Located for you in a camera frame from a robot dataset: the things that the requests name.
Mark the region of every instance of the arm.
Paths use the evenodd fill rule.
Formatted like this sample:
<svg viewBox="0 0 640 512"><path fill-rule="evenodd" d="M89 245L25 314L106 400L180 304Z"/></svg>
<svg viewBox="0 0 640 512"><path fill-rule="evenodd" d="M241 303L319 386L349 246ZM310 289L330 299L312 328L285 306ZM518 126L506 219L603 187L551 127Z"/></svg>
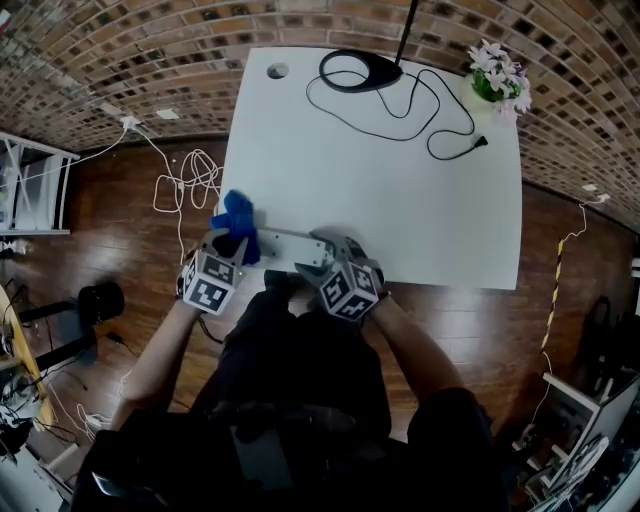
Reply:
<svg viewBox="0 0 640 512"><path fill-rule="evenodd" d="M199 311L176 301L127 377L111 422L118 430L135 409L166 410L180 371L191 328Z"/></svg>
<svg viewBox="0 0 640 512"><path fill-rule="evenodd" d="M387 295L376 305L371 318L387 338L402 373L420 402L437 391L464 387L447 355L411 321L391 296Z"/></svg>

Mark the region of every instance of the flower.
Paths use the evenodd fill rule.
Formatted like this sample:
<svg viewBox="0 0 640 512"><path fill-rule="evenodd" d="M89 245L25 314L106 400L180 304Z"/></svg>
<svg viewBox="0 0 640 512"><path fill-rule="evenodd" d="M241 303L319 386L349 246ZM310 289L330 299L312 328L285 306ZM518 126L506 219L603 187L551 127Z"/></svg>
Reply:
<svg viewBox="0 0 640 512"><path fill-rule="evenodd" d="M469 52L467 52L471 59L473 60L473 64L471 64L471 69L481 69L484 72L487 72L496 67L498 61L491 58L491 55L484 49L478 50L477 48L471 46L469 47Z"/></svg>
<svg viewBox="0 0 640 512"><path fill-rule="evenodd" d="M511 59L509 58L508 55L505 55L502 58L502 72L507 75L507 78L511 81L515 81L513 77L515 77L516 75L516 67L513 65L513 62L511 62Z"/></svg>
<svg viewBox="0 0 640 512"><path fill-rule="evenodd" d="M521 75L517 75L515 81L518 85L520 85L522 89L526 89L527 92L529 91L529 87L530 87L529 79L526 77L524 73L522 73Z"/></svg>
<svg viewBox="0 0 640 512"><path fill-rule="evenodd" d="M489 84L494 91L498 91L500 89L504 91L502 86L504 85L504 81L507 78L506 76L504 76L504 73L496 73L496 70L492 69L490 72L485 73L484 76L489 81Z"/></svg>
<svg viewBox="0 0 640 512"><path fill-rule="evenodd" d="M511 101L513 101L514 108L517 108L524 114L529 110L529 108L531 108L531 93L529 92L529 89L522 89L518 97Z"/></svg>
<svg viewBox="0 0 640 512"><path fill-rule="evenodd" d="M491 44L486 39L483 39L482 44L484 45L483 49L488 51L494 57L502 57L503 55L507 54L507 52L500 48L500 45L498 43Z"/></svg>

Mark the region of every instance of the wire bundle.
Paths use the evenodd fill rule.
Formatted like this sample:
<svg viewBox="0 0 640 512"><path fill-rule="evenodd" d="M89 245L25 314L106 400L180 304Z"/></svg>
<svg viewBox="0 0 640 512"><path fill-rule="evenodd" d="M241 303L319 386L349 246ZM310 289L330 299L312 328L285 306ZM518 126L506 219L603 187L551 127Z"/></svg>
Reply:
<svg viewBox="0 0 640 512"><path fill-rule="evenodd" d="M167 155L165 155L164 152L160 148L158 148L158 146L156 146L153 142L151 142L151 139L147 137L144 133L142 133L140 130L136 128L134 128L134 130L140 135L142 135L145 139L147 139L147 142L149 142L149 144L151 144L151 146L153 146L153 148L158 153L160 153L162 155L162 158L164 159L164 164L167 168L167 174L161 174L160 176L158 176L158 179L156 179L156 187L153 194L153 209L160 213L177 213L178 214L178 241L180 242L180 264L182 264L182 261L184 260L184 243L182 242L181 226L182 226L182 204L184 203L185 190L190 189L191 204L197 210L202 210L205 207L207 203L207 197L209 195L209 190L213 190L218 196L218 199L220 199L220 187L215 184L215 180L218 178L220 171L222 171L222 167L219 167L218 164L216 164L213 161L213 159L209 155L207 155L207 153L205 153L203 150L194 149L193 151L188 153L187 156L184 157L184 160L182 161L182 165L180 166L180 175L179 177L176 177L171 171L171 166L169 165L169 160L167 159ZM189 164L193 178L185 180L184 170L187 163ZM174 198L176 207L172 209L159 208L157 205L158 187L161 182L167 181L167 180L170 181L174 187L173 198ZM198 190L198 188L201 188L204 190L204 196L201 202L198 202L196 200L196 191Z"/></svg>

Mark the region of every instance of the metal rack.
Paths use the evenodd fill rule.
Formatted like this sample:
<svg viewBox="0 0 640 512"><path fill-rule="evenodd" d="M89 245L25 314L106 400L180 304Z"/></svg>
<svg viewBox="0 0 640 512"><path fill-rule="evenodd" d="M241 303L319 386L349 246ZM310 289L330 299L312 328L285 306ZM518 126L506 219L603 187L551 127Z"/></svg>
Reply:
<svg viewBox="0 0 640 512"><path fill-rule="evenodd" d="M80 155L5 132L0 139L0 236L68 235L62 221L69 167ZM29 152L45 155L21 166Z"/></svg>

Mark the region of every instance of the equipment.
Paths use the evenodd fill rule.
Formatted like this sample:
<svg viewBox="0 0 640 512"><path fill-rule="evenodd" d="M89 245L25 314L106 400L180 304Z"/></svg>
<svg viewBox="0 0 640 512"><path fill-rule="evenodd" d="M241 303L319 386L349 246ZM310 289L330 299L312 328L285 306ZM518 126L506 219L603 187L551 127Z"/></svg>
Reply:
<svg viewBox="0 0 640 512"><path fill-rule="evenodd" d="M329 314L356 321L378 301L380 265L367 258L352 238L327 230L312 231L310 236L258 230L258 239L262 257L293 266L319 290L320 303ZM178 296L206 313L220 315L242 280L247 244L247 238L232 240L227 228L209 231L178 277Z"/></svg>
<svg viewBox="0 0 640 512"><path fill-rule="evenodd" d="M0 420L11 428L17 428L24 420L34 418L40 412L42 397L35 379L19 370L2 390Z"/></svg>
<svg viewBox="0 0 640 512"><path fill-rule="evenodd" d="M182 300L213 315L222 313L242 279L248 240L233 244L228 234L227 228L209 231L178 279Z"/></svg>
<svg viewBox="0 0 640 512"><path fill-rule="evenodd" d="M319 290L321 304L330 315L359 320L378 302L377 288L383 281L380 265L367 258L352 238L322 230L310 234L327 244L330 260L320 268L296 263L296 270Z"/></svg>

